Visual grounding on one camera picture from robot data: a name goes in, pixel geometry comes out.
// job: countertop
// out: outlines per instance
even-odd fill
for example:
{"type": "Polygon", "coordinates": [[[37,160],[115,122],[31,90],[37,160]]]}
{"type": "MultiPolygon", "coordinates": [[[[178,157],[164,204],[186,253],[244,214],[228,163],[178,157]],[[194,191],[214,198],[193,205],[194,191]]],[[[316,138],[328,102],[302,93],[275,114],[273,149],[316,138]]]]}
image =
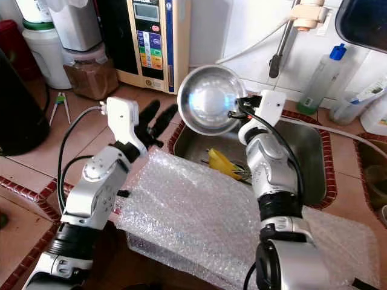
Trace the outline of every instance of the countertop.
{"type": "MultiPolygon", "coordinates": [[[[43,107],[44,86],[42,80],[30,82],[28,83],[28,87],[37,102],[43,107]]],[[[56,94],[57,91],[51,90],[51,103],[47,111],[48,118],[53,110],[56,94]]],[[[66,94],[72,120],[85,108],[93,106],[96,103],[96,101],[77,97],[71,91],[66,91],[66,94]]],[[[123,84],[113,95],[137,101],[140,110],[154,99],[161,101],[160,111],[176,102],[176,96],[174,95],[123,84]]],[[[285,109],[288,111],[296,112],[295,107],[295,103],[292,101],[287,101],[285,105],[285,109]]],[[[318,113],[311,117],[324,126],[333,127],[352,134],[357,135],[364,132],[358,120],[345,127],[332,123],[328,118],[328,110],[326,109],[319,109],[318,113]]],[[[160,139],[164,141],[162,150],[167,151],[167,141],[172,136],[180,121],[181,118],[177,114],[166,131],[161,135],[160,139]]],[[[27,154],[7,158],[0,157],[0,176],[36,193],[41,193],[47,190],[47,188],[51,188],[49,183],[56,177],[59,146],[67,127],[68,122],[64,108],[59,106],[49,137],[38,148],[27,154]]],[[[379,243],[381,289],[387,289],[387,229],[377,219],[366,201],[362,185],[362,171],[357,160],[354,141],[339,135],[330,135],[334,174],[337,184],[337,197],[331,205],[322,211],[360,222],[373,230],[379,243]]],[[[65,147],[63,164],[76,156],[95,154],[113,141],[114,137],[107,127],[106,117],[99,115],[97,112],[90,113],[79,123],[73,134],[69,137],[65,147]]],[[[130,182],[131,178],[141,169],[145,162],[145,159],[139,159],[133,164],[126,183],[130,182]]],[[[79,161],[72,166],[67,174],[67,183],[75,184],[79,180],[83,163],[83,161],[79,161]]],[[[47,200],[51,203],[52,207],[56,208],[56,198],[54,196],[55,194],[52,194],[47,200]]]]}

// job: kitchen sink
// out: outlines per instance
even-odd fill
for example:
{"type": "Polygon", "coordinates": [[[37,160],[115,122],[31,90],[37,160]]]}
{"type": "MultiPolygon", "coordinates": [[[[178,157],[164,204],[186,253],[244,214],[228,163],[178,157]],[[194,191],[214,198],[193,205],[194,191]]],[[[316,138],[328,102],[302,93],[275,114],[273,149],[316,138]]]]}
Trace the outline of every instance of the kitchen sink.
{"type": "MultiPolygon", "coordinates": [[[[320,133],[310,127],[284,121],[275,128],[288,142],[296,155],[304,175],[305,205],[319,205],[326,194],[324,155],[320,133]]],[[[174,146],[174,154],[195,163],[206,165],[207,150],[222,152],[232,163],[248,169],[246,147],[238,140],[238,129],[220,136],[203,136],[187,126],[183,128],[174,146]]]]}

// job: stainless steel bowl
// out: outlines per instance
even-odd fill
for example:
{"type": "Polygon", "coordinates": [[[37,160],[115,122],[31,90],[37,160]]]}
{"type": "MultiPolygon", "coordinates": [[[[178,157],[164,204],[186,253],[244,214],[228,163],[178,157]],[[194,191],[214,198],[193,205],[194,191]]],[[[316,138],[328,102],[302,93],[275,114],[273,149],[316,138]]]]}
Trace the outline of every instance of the stainless steel bowl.
{"type": "Polygon", "coordinates": [[[232,130],[238,120],[227,116],[236,111],[236,99],[246,89],[238,76],[219,65],[191,71],[180,85],[177,103],[184,122],[195,132],[215,136],[232,130]]]}

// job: white wall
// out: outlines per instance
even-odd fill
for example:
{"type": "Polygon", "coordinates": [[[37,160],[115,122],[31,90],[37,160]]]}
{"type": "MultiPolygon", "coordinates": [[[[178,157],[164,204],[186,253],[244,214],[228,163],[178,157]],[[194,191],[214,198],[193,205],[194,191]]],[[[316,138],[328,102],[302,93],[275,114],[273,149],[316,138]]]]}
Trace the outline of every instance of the white wall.
{"type": "MultiPolygon", "coordinates": [[[[254,43],[287,15],[291,3],[292,0],[192,0],[190,63],[213,63],[254,43]],[[216,9],[220,4],[224,5],[221,11],[216,9]]],[[[333,46],[345,43],[348,51],[343,58],[344,73],[336,81],[334,93],[322,105],[329,107],[331,99],[340,97],[335,92],[341,86],[347,87],[348,82],[346,90],[361,91],[387,73],[387,54],[351,45],[338,36],[334,20],[340,3],[341,0],[325,1],[333,17],[324,36],[318,36],[317,30],[295,33],[293,47],[285,53],[276,79],[268,77],[268,62],[277,50],[283,30],[252,52],[224,65],[234,70],[249,90],[275,89],[286,92],[289,99],[299,100],[320,58],[329,54],[333,46]]]]}

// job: robotic hand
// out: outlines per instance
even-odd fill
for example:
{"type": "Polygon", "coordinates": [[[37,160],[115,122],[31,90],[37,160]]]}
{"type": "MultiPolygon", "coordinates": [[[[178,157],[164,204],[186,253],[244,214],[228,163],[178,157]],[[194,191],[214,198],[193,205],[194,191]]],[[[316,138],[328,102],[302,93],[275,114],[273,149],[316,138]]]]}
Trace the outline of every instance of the robotic hand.
{"type": "MultiPolygon", "coordinates": [[[[254,107],[248,100],[242,102],[242,106],[254,107]]],[[[284,103],[284,94],[262,91],[255,115],[274,126],[284,103]]],[[[247,164],[261,212],[261,243],[255,263],[258,289],[326,289],[328,271],[314,244],[309,224],[302,218],[294,162],[270,128],[255,119],[239,130],[238,137],[247,145],[247,164]]]]}
{"type": "Polygon", "coordinates": [[[147,155],[153,144],[162,147],[157,138],[177,112],[177,105],[172,105],[157,118],[154,127],[148,128],[159,108],[160,102],[153,101],[138,114],[134,101],[110,97],[102,103],[102,114],[108,116],[116,142],[83,167],[80,181],[68,195],[56,236],[23,290],[81,289],[93,265],[94,242],[108,221],[131,164],[147,155]]]}

